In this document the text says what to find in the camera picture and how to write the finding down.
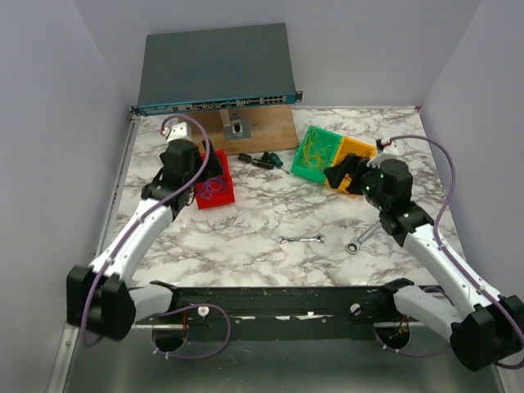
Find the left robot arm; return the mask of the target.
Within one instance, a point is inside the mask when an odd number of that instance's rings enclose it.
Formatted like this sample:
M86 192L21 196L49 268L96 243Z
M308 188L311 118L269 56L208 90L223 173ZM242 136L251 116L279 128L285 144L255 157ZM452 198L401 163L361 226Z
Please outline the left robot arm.
M193 187L223 173L211 141L202 145L204 152L184 138L169 142L130 221L88 266L67 274L66 320L83 334L120 341L137 321L156 316L173 323L180 317L182 305L165 284L130 285L145 254L189 202Z

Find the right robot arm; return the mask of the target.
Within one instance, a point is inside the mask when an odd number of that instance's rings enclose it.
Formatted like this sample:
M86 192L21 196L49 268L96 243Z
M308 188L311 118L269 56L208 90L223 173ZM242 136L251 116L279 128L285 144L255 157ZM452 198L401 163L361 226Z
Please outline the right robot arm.
M330 187L344 178L346 190L363 195L379 212L385 232L423 263L451 299L437 300L413 283L402 282L377 299L388 321L406 314L445 338L459 362L471 371L500 365L523 349L523 303L504 296L444 243L436 221L412 199L413 176L405 162L389 158L378 166L354 154L324 171Z

